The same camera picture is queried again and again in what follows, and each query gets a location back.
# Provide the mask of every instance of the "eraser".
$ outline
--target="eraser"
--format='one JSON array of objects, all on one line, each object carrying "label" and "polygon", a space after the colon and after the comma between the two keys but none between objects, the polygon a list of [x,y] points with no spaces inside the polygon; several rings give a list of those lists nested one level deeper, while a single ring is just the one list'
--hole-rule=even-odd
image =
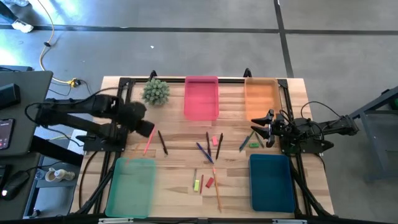
[{"label": "eraser", "polygon": [[199,190],[199,180],[195,180],[195,186],[193,188],[193,191],[198,191]]},{"label": "eraser", "polygon": [[207,181],[206,187],[210,188],[210,186],[212,185],[214,179],[212,177],[210,177],[210,179]]},{"label": "eraser", "polygon": [[218,141],[217,141],[217,137],[213,136],[213,145],[217,146],[218,145]]},{"label": "eraser", "polygon": [[259,147],[259,144],[258,143],[250,143],[250,145],[249,145],[249,147]]}]

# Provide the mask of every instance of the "plastic container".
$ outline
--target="plastic container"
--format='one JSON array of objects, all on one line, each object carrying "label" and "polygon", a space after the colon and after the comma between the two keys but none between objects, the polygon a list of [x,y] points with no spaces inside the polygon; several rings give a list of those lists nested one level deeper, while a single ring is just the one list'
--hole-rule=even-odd
[{"label": "plastic container", "polygon": [[185,79],[184,115],[192,121],[214,121],[218,118],[218,78]]},{"label": "plastic container", "polygon": [[249,159],[252,208],[258,212],[294,212],[289,158],[252,154]]},{"label": "plastic container", "polygon": [[116,161],[105,214],[108,217],[146,218],[152,208],[155,161],[127,160],[119,158]]},{"label": "plastic container", "polygon": [[245,78],[244,100],[246,119],[263,118],[269,109],[279,113],[280,104],[279,86],[276,78]]}]

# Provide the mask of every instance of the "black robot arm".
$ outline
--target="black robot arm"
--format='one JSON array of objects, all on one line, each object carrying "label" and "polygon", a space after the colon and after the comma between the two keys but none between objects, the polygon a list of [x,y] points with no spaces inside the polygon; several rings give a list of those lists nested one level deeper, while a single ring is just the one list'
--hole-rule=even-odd
[{"label": "black robot arm", "polygon": [[[139,102],[124,104],[123,100],[111,95],[93,95],[84,100],[56,100],[46,99],[38,106],[35,118],[37,124],[44,127],[63,124],[72,128],[88,132],[87,136],[78,139],[86,142],[100,138],[101,141],[117,142],[121,137],[121,128],[124,126],[130,132],[148,137],[154,124],[144,121],[146,107]],[[109,118],[114,122],[98,124],[70,113],[88,113],[98,118]]]},{"label": "black robot arm", "polygon": [[334,144],[325,140],[327,134],[355,135],[358,127],[349,116],[341,116],[333,121],[316,123],[309,118],[297,118],[287,121],[282,113],[276,114],[269,110],[267,116],[252,119],[261,126],[251,126],[264,139],[268,139],[267,147],[272,147],[275,136],[279,136],[280,148],[283,153],[322,153]]}]

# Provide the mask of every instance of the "green eraser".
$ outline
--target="green eraser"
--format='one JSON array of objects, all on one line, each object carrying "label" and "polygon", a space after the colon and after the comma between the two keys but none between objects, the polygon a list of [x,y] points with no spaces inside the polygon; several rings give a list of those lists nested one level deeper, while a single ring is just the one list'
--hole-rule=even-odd
[{"label": "green eraser", "polygon": [[195,180],[195,186],[193,188],[194,191],[198,191],[199,190],[199,180]]},{"label": "green eraser", "polygon": [[259,147],[258,143],[250,143],[249,147]]}]

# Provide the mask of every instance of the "yellow eraser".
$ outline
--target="yellow eraser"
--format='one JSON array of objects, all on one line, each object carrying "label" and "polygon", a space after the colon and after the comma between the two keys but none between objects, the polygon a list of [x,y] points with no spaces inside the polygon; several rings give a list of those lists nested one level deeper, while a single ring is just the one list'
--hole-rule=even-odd
[{"label": "yellow eraser", "polygon": [[199,190],[199,180],[195,180],[195,186],[193,188],[194,191],[198,191]]}]

